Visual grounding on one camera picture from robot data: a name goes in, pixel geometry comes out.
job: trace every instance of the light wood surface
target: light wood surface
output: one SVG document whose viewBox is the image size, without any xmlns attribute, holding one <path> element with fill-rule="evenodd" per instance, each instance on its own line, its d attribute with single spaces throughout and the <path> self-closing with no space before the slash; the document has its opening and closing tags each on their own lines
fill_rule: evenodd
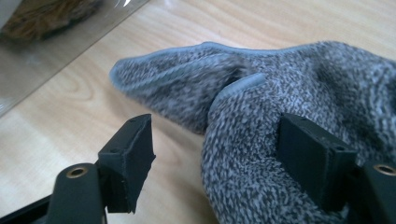
<svg viewBox="0 0 396 224">
<path fill-rule="evenodd" d="M 0 217 L 51 193 L 65 167 L 95 162 L 122 123 L 150 113 L 116 91 L 123 57 L 216 41 L 280 49 L 338 40 L 396 59 L 396 2 L 152 0 L 0 118 Z M 153 116 L 157 159 L 135 215 L 110 223 L 216 223 L 203 191 L 203 137 Z"/>
</svg>

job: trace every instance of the brown object in bag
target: brown object in bag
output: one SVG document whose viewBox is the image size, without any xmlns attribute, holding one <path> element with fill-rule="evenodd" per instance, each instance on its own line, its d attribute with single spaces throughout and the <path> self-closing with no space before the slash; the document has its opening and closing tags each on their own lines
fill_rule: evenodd
<svg viewBox="0 0 396 224">
<path fill-rule="evenodd" d="M 1 34 L 14 39 L 42 39 L 89 17 L 101 0 L 24 0 Z"/>
</svg>

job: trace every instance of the black plastic part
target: black plastic part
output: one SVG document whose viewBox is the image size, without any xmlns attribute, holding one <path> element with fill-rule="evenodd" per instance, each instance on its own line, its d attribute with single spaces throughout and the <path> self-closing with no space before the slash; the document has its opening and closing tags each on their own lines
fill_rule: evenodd
<svg viewBox="0 0 396 224">
<path fill-rule="evenodd" d="M 283 114 L 277 158 L 323 210 L 340 210 L 346 202 L 343 177 L 355 166 L 356 151 L 309 119 Z"/>
<path fill-rule="evenodd" d="M 58 174 L 46 223 L 106 223 L 95 165 L 76 164 Z"/>
<path fill-rule="evenodd" d="M 360 187 L 373 222 L 396 223 L 396 166 L 379 161 L 366 162 L 362 167 Z"/>
<path fill-rule="evenodd" d="M 110 183 L 104 190 L 109 213 L 135 212 L 137 198 L 155 155 L 151 115 L 130 119 L 99 152 L 100 174 Z"/>
<path fill-rule="evenodd" d="M 1 224 L 12 223 L 44 223 L 50 204 L 50 196 L 31 203 L 5 217 L 0 218 Z"/>
</svg>

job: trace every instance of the gray knit glove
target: gray knit glove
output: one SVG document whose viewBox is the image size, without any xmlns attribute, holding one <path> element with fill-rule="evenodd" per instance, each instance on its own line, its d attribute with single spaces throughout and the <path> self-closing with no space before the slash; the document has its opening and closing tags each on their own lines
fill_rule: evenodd
<svg viewBox="0 0 396 224">
<path fill-rule="evenodd" d="M 291 49 L 215 43 L 123 59 L 116 88 L 205 134 L 202 176 L 220 223 L 340 223 L 276 160 L 280 113 L 307 117 L 356 148 L 358 164 L 396 162 L 396 62 L 337 42 Z"/>
</svg>

